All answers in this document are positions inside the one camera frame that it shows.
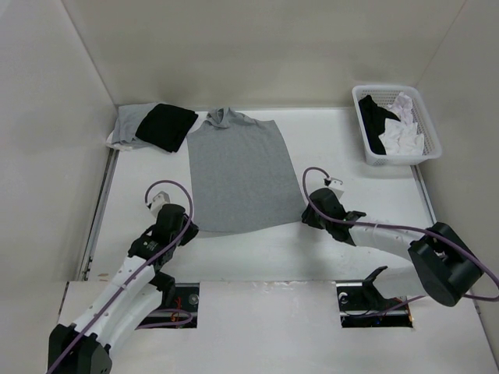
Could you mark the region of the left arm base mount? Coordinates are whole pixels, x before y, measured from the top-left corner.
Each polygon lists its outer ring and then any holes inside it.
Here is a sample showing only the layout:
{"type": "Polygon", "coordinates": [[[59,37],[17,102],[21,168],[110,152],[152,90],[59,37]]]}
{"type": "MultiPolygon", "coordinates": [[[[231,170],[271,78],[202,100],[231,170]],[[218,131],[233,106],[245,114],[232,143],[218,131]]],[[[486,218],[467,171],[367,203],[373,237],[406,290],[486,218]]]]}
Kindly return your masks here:
{"type": "Polygon", "coordinates": [[[165,299],[139,327],[155,325],[162,329],[197,328],[200,284],[176,284],[173,296],[165,299]]]}

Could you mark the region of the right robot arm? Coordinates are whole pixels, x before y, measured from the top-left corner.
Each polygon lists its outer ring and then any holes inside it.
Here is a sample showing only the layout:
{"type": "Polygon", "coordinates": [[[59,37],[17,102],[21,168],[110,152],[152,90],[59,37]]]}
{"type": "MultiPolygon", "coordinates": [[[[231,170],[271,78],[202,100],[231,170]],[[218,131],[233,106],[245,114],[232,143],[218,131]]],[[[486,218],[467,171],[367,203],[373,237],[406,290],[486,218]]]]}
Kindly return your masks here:
{"type": "Polygon", "coordinates": [[[418,229],[373,221],[364,212],[345,210],[328,187],[306,198],[304,224],[325,230],[337,242],[378,249],[412,263],[406,270],[389,274],[387,280],[375,280],[362,288],[363,302],[371,308],[380,308],[398,295],[391,286],[395,281],[409,288],[410,295],[429,296],[453,307],[469,297],[470,288],[484,275],[484,265],[447,224],[437,222],[418,229]]]}

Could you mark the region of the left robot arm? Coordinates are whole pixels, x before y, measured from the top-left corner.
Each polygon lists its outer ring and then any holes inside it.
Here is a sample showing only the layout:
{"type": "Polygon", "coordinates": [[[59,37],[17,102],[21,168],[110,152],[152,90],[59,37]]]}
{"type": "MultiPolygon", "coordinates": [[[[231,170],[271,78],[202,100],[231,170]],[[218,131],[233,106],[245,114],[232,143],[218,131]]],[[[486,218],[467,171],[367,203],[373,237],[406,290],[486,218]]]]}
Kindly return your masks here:
{"type": "Polygon", "coordinates": [[[184,207],[163,205],[101,294],[72,323],[53,329],[47,371],[109,373],[113,355],[140,323],[155,309],[174,304],[175,278],[162,268],[198,231],[184,207]]]}

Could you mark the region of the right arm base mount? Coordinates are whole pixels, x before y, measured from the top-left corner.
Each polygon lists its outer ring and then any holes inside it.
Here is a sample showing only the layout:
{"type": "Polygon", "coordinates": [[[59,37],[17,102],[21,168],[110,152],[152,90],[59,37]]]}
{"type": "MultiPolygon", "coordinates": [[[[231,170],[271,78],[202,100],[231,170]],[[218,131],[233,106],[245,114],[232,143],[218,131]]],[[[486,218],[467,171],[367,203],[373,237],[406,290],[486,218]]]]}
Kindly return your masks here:
{"type": "Polygon", "coordinates": [[[384,298],[361,282],[337,283],[340,323],[343,328],[413,328],[406,297],[384,298]]]}

